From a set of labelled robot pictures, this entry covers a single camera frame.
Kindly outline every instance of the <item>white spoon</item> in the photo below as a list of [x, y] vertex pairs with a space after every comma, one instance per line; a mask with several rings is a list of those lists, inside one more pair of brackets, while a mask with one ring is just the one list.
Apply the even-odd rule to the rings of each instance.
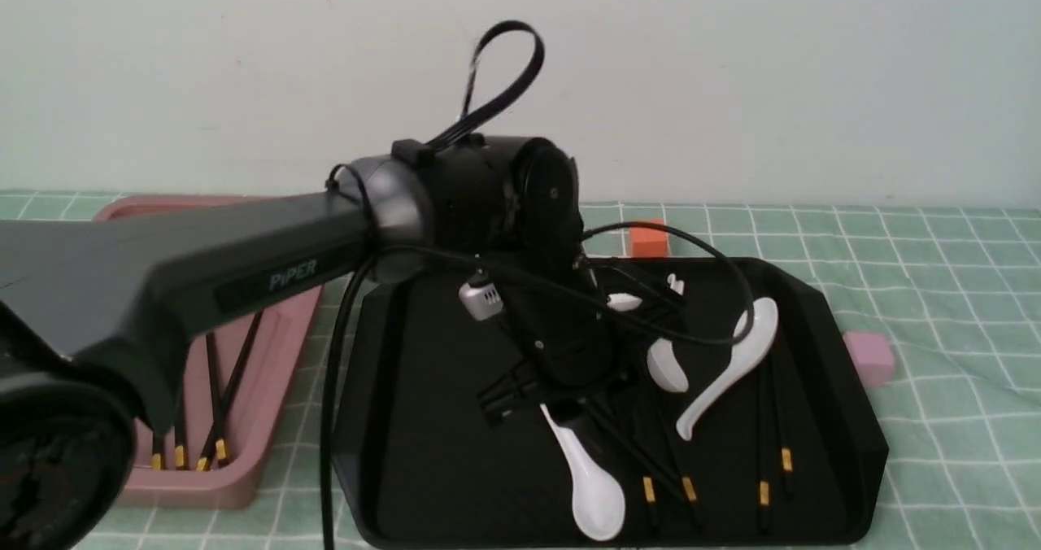
[[[694, 432], [694, 424], [733, 383], [744, 377], [759, 361], [763, 360], [773, 344], [773, 335], [778, 330], [778, 305], [769, 298], [759, 298], [753, 305], [755, 323], [752, 332], [731, 349], [730, 364], [716, 379], [697, 396], [687, 409], [676, 421], [676, 430], [680, 438], [688, 441]], [[734, 335], [744, 330], [745, 314], [737, 321]]]
[[[668, 286], [672, 292], [683, 296], [684, 283], [683, 280], [676, 279], [676, 274], [668, 276]], [[676, 360], [671, 340], [659, 339], [651, 343], [651, 348], [648, 349], [648, 371], [651, 379], [670, 394], [682, 394], [690, 389], [687, 373], [683, 372], [683, 368]]]
[[550, 411], [541, 406], [557, 444], [572, 472], [572, 514], [582, 533], [596, 542], [618, 535], [626, 522], [626, 495], [621, 485], [589, 456], [582, 442], [569, 428], [557, 426]]
[[616, 312], [635, 310], [643, 300], [632, 294], [611, 294], [607, 297], [607, 305]]

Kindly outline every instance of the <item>orange cube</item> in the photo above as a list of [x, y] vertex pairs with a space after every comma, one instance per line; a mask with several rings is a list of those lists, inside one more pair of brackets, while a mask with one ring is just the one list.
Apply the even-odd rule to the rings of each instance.
[[[655, 219], [649, 223], [664, 224]], [[668, 235], [654, 228], [629, 228], [629, 255], [631, 257], [668, 257]]]

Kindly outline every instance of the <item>pink block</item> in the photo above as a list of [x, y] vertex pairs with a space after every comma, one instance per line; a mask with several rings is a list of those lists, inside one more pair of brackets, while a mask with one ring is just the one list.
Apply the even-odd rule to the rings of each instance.
[[846, 332], [842, 339], [864, 388], [881, 388], [893, 378], [896, 361], [885, 336], [873, 332]]

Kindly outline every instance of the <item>table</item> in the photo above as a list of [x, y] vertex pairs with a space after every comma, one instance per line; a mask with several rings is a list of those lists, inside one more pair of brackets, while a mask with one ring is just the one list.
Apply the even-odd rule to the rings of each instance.
[[[88, 220], [119, 197], [0, 192], [0, 219]], [[582, 211], [587, 227], [664, 219], [731, 256], [765, 258], [820, 290], [843, 331], [888, 335], [896, 375], [869, 396], [891, 453], [857, 547], [1041, 545], [1041, 213], [629, 202]], [[625, 239], [602, 235], [587, 250], [625, 254]], [[117, 508], [78, 548], [319, 548], [316, 386], [344, 285], [323, 293], [252, 506]], [[337, 498], [340, 545], [367, 546]]]

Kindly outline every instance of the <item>gold chopstick tip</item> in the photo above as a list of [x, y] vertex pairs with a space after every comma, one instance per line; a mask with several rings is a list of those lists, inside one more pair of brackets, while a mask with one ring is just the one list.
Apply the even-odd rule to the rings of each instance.
[[648, 503], [656, 501], [654, 496], [654, 480], [651, 480], [651, 477], [643, 477], [643, 497], [648, 500]]
[[687, 494], [687, 501], [697, 501], [697, 494], [694, 492], [694, 483], [690, 482], [690, 477], [683, 477], [683, 493]]

